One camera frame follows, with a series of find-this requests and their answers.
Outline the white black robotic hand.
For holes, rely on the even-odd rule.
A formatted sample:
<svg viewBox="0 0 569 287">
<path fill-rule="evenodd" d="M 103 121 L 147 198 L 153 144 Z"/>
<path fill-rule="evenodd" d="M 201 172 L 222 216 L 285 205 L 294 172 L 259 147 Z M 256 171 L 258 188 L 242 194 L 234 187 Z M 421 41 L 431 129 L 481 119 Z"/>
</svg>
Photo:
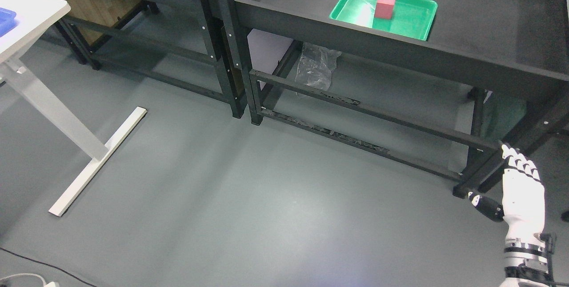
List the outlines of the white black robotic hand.
<svg viewBox="0 0 569 287">
<path fill-rule="evenodd" d="M 508 143 L 501 145 L 504 170 L 502 200 L 469 191 L 472 206 L 494 222 L 506 221 L 505 242 L 543 245 L 545 226 L 545 187 L 535 163 Z"/>
</svg>

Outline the robot forearm wrist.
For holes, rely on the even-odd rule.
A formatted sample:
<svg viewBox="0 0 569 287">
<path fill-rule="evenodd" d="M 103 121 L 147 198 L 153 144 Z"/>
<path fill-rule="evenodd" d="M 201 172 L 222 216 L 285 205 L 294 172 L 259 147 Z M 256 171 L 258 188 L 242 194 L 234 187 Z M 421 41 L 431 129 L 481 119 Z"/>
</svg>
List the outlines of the robot forearm wrist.
<svg viewBox="0 0 569 287">
<path fill-rule="evenodd" d="M 555 234 L 536 234 L 535 242 L 521 238 L 506 239 L 504 248 L 505 279 L 500 287 L 556 287 L 552 255 Z"/>
</svg>

